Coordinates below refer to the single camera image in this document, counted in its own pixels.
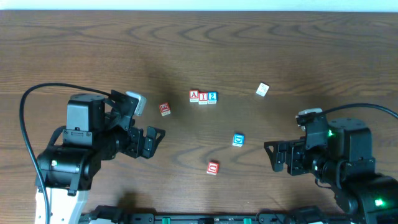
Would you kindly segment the red letter A block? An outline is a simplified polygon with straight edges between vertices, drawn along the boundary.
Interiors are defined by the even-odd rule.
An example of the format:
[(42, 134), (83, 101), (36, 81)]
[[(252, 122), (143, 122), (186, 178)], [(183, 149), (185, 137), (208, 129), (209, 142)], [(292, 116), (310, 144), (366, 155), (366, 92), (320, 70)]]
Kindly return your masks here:
[(198, 90), (190, 90), (189, 91), (189, 100), (191, 103), (199, 102), (199, 91)]

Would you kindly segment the red letter I block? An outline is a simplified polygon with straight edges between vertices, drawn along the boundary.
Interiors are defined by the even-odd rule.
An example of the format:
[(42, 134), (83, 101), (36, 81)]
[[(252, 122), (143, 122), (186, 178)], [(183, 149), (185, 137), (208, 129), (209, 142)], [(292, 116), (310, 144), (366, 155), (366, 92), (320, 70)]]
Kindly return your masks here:
[(208, 104), (207, 92), (199, 92), (198, 93), (198, 104), (199, 105), (207, 105)]

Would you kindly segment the blue number 2 block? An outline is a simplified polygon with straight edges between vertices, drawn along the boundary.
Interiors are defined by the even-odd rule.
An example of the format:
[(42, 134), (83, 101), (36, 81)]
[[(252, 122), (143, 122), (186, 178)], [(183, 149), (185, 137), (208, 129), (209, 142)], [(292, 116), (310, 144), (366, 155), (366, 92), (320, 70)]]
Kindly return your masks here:
[(217, 104), (218, 93), (215, 91), (208, 92), (208, 104)]

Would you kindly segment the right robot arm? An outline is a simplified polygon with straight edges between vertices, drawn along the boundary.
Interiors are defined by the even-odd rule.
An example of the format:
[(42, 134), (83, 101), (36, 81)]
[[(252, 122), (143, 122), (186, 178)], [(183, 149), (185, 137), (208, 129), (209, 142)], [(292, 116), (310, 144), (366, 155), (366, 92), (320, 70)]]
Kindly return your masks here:
[(315, 114), (298, 116), (297, 123), (305, 128), (304, 137), (265, 142), (273, 171), (313, 174), (356, 223), (397, 223), (397, 180), (376, 172), (372, 134), (365, 123), (328, 121)]

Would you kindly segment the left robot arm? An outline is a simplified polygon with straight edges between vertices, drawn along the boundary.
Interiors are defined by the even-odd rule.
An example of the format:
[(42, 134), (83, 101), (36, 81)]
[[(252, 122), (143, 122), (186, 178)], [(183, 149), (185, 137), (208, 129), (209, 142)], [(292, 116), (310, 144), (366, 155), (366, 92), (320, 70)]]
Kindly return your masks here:
[(119, 152), (145, 159), (155, 154), (165, 131), (134, 126), (145, 103), (130, 91), (70, 97), (66, 125), (53, 132), (37, 158), (45, 185), (37, 188), (36, 223), (78, 223), (102, 161)]

